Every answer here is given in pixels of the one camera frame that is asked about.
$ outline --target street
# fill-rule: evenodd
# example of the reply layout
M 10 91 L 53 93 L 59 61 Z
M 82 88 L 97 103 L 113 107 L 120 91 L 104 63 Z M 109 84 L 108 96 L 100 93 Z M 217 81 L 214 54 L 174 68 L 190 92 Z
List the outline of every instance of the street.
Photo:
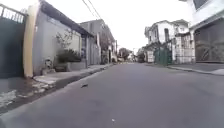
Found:
M 0 126 L 223 128 L 223 110 L 221 76 L 120 64 L 5 113 Z

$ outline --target roof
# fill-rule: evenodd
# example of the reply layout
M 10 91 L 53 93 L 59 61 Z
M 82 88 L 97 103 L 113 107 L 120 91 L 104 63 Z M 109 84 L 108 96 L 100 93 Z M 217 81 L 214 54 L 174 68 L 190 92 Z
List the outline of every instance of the roof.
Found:
M 76 22 L 72 21 L 70 18 L 68 18 L 65 14 L 57 10 L 55 7 L 53 7 L 48 2 L 41 0 L 40 1 L 40 9 L 43 13 L 47 14 L 53 19 L 56 19 L 60 21 L 62 24 L 70 27 L 71 29 L 75 30 L 76 32 L 80 33 L 82 36 L 90 36 L 94 37 L 91 33 L 86 31 L 84 28 L 79 26 Z

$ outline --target metal gate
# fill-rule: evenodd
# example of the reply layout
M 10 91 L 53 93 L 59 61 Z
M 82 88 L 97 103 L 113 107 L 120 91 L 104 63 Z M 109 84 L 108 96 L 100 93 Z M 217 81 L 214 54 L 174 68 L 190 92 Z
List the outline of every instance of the metal gate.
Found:
M 0 78 L 23 75 L 26 15 L 0 5 Z
M 155 63 L 167 66 L 172 64 L 172 42 L 156 46 L 154 51 Z
M 224 20 L 216 20 L 195 31 L 197 62 L 224 62 Z

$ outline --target window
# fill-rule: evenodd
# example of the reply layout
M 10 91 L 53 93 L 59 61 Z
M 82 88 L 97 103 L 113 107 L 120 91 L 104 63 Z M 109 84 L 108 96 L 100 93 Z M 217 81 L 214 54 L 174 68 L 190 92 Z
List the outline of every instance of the window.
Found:
M 194 0 L 195 9 L 197 10 L 198 8 L 200 8 L 207 1 L 208 0 Z
M 184 31 L 184 28 L 180 28 L 181 31 Z

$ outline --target green gate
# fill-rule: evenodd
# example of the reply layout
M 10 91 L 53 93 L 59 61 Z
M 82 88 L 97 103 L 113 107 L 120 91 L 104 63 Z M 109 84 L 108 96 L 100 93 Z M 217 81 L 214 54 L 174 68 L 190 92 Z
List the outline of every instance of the green gate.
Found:
M 0 5 L 0 78 L 23 76 L 26 15 Z

